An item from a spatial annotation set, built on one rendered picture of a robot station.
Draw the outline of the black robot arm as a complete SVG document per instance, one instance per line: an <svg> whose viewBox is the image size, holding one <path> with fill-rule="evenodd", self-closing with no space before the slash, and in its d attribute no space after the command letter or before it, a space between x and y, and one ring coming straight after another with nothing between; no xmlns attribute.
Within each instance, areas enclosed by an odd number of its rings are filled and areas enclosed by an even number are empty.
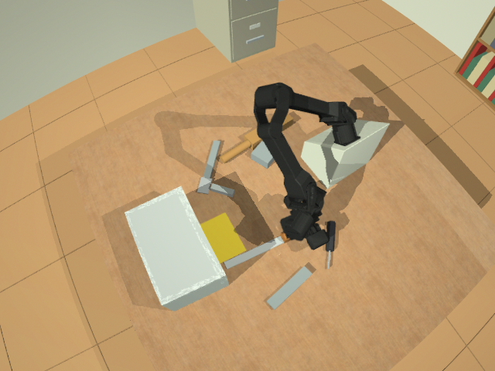
<svg viewBox="0 0 495 371"><path fill-rule="evenodd" d="M276 109L269 122L265 109ZM266 144L272 157L284 175L291 216L281 220L282 230L290 240L303 240L323 206L326 191L316 185L314 178L301 167L282 133L282 125L288 109L304 111L319 116L319 122L332 125L334 143L347 146L360 139L354 123L357 113L346 102L325 102L314 97L297 94L284 83L274 83L257 88L254 95L254 116L257 134ZM302 203L294 202L303 199Z"/></svg>

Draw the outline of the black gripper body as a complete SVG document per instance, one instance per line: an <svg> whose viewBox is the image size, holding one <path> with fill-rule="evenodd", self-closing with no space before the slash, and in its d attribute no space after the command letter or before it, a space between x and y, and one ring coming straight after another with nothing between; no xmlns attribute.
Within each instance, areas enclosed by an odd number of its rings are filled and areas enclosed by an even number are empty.
<svg viewBox="0 0 495 371"><path fill-rule="evenodd" d="M294 202L302 202L303 199L295 199ZM284 198L284 203L288 208L288 195ZM308 245L310 246L311 250L315 250L322 245L326 244L329 242L329 237L327 235L327 232L325 229L322 229L319 227L319 224L316 223L319 221L319 216L321 216L323 213L320 212L320 214L314 219L314 223L309 229L309 232L307 233L309 237L306 238Z"/></svg>

